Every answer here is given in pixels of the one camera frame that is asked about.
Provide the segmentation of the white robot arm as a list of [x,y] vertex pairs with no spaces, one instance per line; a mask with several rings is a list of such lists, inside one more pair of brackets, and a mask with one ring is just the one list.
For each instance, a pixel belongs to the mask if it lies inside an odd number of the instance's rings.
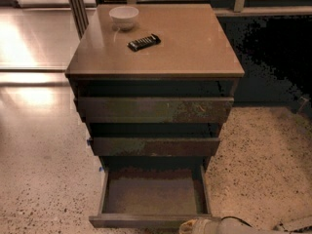
[[285,233],[282,231],[255,229],[233,218],[218,221],[200,218],[200,219],[191,219],[184,222],[179,227],[178,234],[285,234]]

